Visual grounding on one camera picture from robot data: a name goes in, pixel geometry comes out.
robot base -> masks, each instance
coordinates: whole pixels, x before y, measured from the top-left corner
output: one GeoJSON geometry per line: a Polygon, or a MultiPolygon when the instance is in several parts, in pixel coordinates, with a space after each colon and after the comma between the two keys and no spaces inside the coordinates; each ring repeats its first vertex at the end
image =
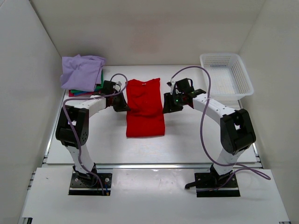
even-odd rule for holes
{"type": "Polygon", "coordinates": [[[216,188],[211,178],[211,173],[195,173],[196,196],[197,197],[240,197],[237,178],[234,175],[230,181],[219,190],[201,191],[205,189],[216,188]]]}
{"type": "Polygon", "coordinates": [[[100,184],[95,184],[94,186],[86,186],[77,177],[76,173],[71,176],[71,183],[69,189],[69,195],[93,195],[93,196],[110,196],[111,191],[106,191],[105,179],[108,178],[107,188],[111,189],[112,174],[111,173],[98,173],[98,177],[101,179],[104,187],[104,195],[102,194],[102,188],[100,184]]]}

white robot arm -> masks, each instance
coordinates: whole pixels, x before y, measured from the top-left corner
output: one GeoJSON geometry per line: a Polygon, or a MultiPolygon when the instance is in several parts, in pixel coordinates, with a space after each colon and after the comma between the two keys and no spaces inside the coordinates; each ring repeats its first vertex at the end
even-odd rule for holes
{"type": "MultiPolygon", "coordinates": [[[[212,188],[217,188],[230,177],[240,155],[256,141],[249,114],[245,109],[235,110],[212,98],[209,99],[209,104],[204,111],[208,94],[201,89],[194,90],[191,79],[169,82],[168,85],[171,87],[171,92],[164,94],[163,113],[181,111],[184,105],[189,105],[195,110],[205,112],[220,126],[223,149],[210,168],[210,178],[214,182],[212,188]]],[[[195,181],[187,184],[185,188],[197,186],[198,183],[195,181]]]]}
{"type": "MultiPolygon", "coordinates": [[[[119,92],[120,88],[121,84],[119,82],[115,83],[112,81],[104,81],[103,88],[101,89],[101,95],[105,96],[119,92]]],[[[66,105],[65,107],[80,140],[81,151],[79,150],[75,135],[63,109],[60,112],[56,129],[56,138],[61,141],[61,143],[71,153],[75,163],[73,169],[77,174],[77,178],[86,186],[94,185],[95,178],[94,175],[91,175],[91,172],[94,174],[97,173],[95,163],[90,158],[86,147],[89,131],[89,118],[109,106],[113,106],[116,112],[130,110],[122,92],[113,97],[98,99],[95,99],[95,97],[98,96],[91,96],[90,98],[94,99],[83,101],[75,106],[66,105]]]]}

mesh basket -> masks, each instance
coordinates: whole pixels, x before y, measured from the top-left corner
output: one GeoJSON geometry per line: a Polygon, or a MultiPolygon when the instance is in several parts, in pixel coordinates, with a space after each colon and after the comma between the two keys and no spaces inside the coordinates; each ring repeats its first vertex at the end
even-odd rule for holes
{"type": "MultiPolygon", "coordinates": [[[[253,94],[245,66],[237,54],[202,54],[200,63],[211,76],[211,97],[216,100],[238,100],[253,94]]],[[[206,86],[208,78],[204,73],[206,86]]]]}

purple cloth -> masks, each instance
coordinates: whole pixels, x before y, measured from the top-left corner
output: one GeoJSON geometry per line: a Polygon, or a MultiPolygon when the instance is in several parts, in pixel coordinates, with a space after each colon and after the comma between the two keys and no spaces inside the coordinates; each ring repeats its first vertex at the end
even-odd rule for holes
{"type": "Polygon", "coordinates": [[[101,84],[101,73],[106,59],[99,56],[62,57],[61,88],[92,92],[101,84]]]}

white table surface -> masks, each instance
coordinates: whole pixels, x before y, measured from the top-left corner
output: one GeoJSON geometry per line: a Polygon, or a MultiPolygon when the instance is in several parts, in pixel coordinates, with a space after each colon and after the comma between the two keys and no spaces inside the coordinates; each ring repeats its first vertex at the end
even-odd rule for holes
{"type": "MultiPolygon", "coordinates": [[[[130,79],[148,81],[161,78],[160,92],[162,104],[163,94],[170,91],[166,84],[171,76],[186,65],[174,66],[106,66],[104,79],[110,80],[115,73],[123,73],[130,79]]],[[[206,90],[202,71],[188,69],[176,76],[175,80],[185,77],[191,78],[195,89],[206,90]]],[[[124,83],[121,76],[114,81],[124,83]]],[[[239,109],[238,102],[229,102],[227,106],[239,109]]],[[[163,137],[155,138],[127,138],[126,112],[114,112],[113,108],[100,111],[90,118],[89,138],[87,147],[93,161],[100,163],[210,163],[205,155],[199,138],[199,124],[202,113],[189,106],[183,111],[165,114],[166,132],[163,137]]],[[[204,141],[214,159],[222,149],[220,143],[220,127],[210,119],[205,118],[204,141]]],[[[246,150],[239,158],[239,162],[256,162],[253,147],[246,150]]],[[[47,164],[73,164],[68,150],[60,141],[53,137],[47,164]]]]}
{"type": "MultiPolygon", "coordinates": [[[[263,170],[272,177],[270,170],[263,170]]],[[[69,196],[71,166],[38,168],[22,217],[32,224],[278,224],[275,181],[237,173],[241,197],[197,198],[193,169],[114,169],[111,196],[69,196]]]]}

